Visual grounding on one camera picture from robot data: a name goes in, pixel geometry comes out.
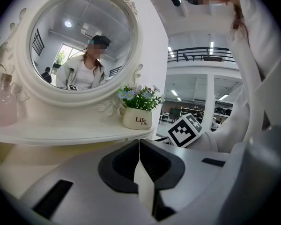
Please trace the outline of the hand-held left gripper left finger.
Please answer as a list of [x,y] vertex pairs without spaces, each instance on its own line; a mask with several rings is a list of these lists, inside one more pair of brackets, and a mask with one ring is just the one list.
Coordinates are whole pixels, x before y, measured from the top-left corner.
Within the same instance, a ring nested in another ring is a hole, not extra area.
[[21,201],[59,225],[152,225],[133,180],[139,142],[70,158],[35,182]]

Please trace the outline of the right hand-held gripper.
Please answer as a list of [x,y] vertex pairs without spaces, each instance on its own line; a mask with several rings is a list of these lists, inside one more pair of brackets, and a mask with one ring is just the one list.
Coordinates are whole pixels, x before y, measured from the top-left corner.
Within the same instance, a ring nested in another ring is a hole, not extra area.
[[189,113],[178,119],[167,135],[174,146],[185,148],[200,137],[201,130],[201,124]]

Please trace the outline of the black balcony railing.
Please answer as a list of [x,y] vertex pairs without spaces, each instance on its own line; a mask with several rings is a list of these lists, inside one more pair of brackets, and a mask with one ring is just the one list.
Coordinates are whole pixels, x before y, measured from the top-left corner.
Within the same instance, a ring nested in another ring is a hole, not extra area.
[[209,54],[210,47],[191,47],[173,50],[175,57],[168,52],[168,63],[181,61],[217,61],[236,63],[228,48],[215,47],[213,54]]

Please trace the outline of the person's left forearm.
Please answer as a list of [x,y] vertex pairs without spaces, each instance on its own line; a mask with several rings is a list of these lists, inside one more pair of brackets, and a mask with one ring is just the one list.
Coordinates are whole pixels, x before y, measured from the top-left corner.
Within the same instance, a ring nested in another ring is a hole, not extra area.
[[281,203],[281,126],[253,136],[217,225],[274,225]]

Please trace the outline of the round white framed mirror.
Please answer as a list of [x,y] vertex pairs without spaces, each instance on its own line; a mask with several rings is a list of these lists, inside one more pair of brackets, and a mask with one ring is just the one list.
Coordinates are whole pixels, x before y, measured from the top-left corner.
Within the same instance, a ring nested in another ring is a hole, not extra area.
[[[61,107],[98,103],[114,95],[136,69],[142,32],[132,0],[44,0],[21,21],[14,61],[26,91],[39,100]],[[52,67],[63,45],[88,49],[88,41],[101,36],[107,43],[92,45],[107,77],[93,81],[93,88],[71,90],[61,83],[65,65],[57,67],[53,83],[41,78]],[[109,73],[116,70],[113,76]]]

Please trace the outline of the cream vanity dressing table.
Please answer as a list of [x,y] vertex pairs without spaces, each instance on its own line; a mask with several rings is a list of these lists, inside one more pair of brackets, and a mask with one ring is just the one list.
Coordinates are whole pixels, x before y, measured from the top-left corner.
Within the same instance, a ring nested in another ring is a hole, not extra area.
[[[124,127],[119,114],[118,90],[132,83],[164,88],[167,69],[166,45],[168,37],[150,0],[135,3],[142,32],[142,47],[135,71],[114,93],[98,103],[80,107],[61,107],[45,103],[29,94],[20,81],[14,61],[18,29],[24,16],[44,0],[13,0],[0,18],[0,81],[3,73],[12,75],[10,92],[17,101],[17,122],[0,127],[0,187],[20,198],[38,179],[69,158],[108,147],[118,142],[151,138],[155,135],[157,113],[152,112],[150,130]],[[93,88],[97,78],[107,75],[92,45],[107,47],[101,36],[88,41],[82,51],[61,45],[52,67],[40,73],[53,83],[59,65],[66,68],[60,74],[61,83],[71,90]]]

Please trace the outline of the white pot of artificial flowers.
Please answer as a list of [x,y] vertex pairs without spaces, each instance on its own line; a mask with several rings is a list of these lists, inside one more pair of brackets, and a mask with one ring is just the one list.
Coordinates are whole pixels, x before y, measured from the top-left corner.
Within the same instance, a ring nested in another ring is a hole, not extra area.
[[152,111],[165,101],[164,95],[156,86],[143,87],[135,83],[120,88],[118,98],[122,124],[134,130],[150,130]]

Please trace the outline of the pink glass bottle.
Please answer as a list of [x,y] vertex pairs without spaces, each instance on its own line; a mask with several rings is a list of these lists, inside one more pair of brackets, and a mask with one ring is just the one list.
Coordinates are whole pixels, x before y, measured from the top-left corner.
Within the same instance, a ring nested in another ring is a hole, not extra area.
[[10,92],[12,75],[3,73],[0,81],[0,127],[17,122],[17,101]]

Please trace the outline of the person's torso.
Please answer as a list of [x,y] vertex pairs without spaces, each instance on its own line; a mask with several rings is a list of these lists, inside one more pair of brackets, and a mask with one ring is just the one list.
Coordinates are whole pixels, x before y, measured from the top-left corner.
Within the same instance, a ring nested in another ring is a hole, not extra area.
[[[249,124],[249,91],[256,87],[281,63],[281,30],[261,0],[230,0],[235,18],[227,34],[229,48],[236,60],[243,85],[234,102],[231,116],[217,130],[244,136],[253,130]],[[254,87],[248,78],[252,77]]]

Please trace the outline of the person's right forearm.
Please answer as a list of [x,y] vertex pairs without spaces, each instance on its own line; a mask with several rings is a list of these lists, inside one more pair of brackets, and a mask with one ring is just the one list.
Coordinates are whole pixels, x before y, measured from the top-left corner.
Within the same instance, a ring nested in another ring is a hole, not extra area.
[[190,145],[188,149],[231,153],[236,143],[243,141],[249,125],[250,109],[244,88],[241,89],[232,108],[231,115],[214,132],[207,131]]

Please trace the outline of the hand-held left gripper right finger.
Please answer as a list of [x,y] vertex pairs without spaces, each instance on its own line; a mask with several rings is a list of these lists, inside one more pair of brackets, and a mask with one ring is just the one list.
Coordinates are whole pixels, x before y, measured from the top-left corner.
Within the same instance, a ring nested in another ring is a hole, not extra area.
[[139,158],[139,200],[162,221],[178,214],[211,184],[228,154],[140,140]]

